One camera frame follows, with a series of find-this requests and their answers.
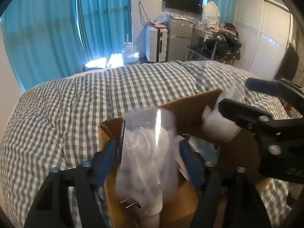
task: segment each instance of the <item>white suitcase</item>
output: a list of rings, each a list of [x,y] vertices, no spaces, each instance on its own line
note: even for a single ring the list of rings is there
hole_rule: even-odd
[[[146,28],[146,57],[149,62],[166,61],[168,30],[155,27]]]

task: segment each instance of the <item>tv screen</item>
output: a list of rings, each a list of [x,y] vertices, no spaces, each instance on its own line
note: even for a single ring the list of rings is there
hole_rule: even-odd
[[[166,7],[187,12],[202,13],[203,0],[166,0]]]

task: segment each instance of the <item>sunlight on floor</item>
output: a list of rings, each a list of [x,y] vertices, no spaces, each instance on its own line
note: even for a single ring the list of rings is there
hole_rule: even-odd
[[[107,63],[107,59],[105,57],[103,57],[100,59],[92,60],[92,61],[88,62],[85,66],[87,68],[97,67],[97,68],[105,69],[105,68],[118,68],[123,65],[124,65],[123,55],[122,54],[112,54],[108,63]]]

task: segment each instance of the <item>cardboard box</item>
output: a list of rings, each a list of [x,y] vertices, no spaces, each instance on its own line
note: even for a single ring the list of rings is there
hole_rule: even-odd
[[[201,115],[206,105],[210,107],[214,106],[220,93],[220,89],[208,91],[175,100],[161,107],[170,110],[175,115],[177,134],[188,133],[216,143],[216,141],[210,140],[206,135],[201,133]],[[123,117],[118,117],[105,121],[99,126],[100,150],[103,149],[110,139],[119,141],[122,122]],[[263,179],[258,172],[260,158],[258,145],[253,138],[253,133],[241,130],[230,143],[224,144],[218,142],[217,144],[221,146],[218,160],[220,167],[245,167],[247,169],[247,176],[251,182],[258,183]],[[117,166],[113,168],[105,181],[107,207],[113,227],[139,227],[136,217],[132,213],[122,209],[119,205],[122,200],[119,200],[115,193],[116,170]],[[160,227],[189,227],[197,205],[198,197],[194,187],[181,177],[176,195],[171,200],[164,202],[160,213]],[[223,215],[225,201],[220,204],[219,208],[221,211],[218,213]]]

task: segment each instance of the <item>gingham blanket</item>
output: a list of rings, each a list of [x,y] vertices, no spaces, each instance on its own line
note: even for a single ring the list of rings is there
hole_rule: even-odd
[[[25,219],[44,179],[53,167],[70,169],[90,160],[99,149],[98,125],[138,107],[158,106],[182,97],[234,84],[242,102],[286,119],[279,100],[251,92],[244,81],[253,74],[217,62],[169,62],[108,69],[75,79],[57,79],[25,92],[0,146],[0,176],[7,215],[16,227]],[[261,194],[271,223],[288,214],[288,185],[273,180]],[[100,209],[110,226],[106,201]],[[74,222],[81,227],[71,190]]]

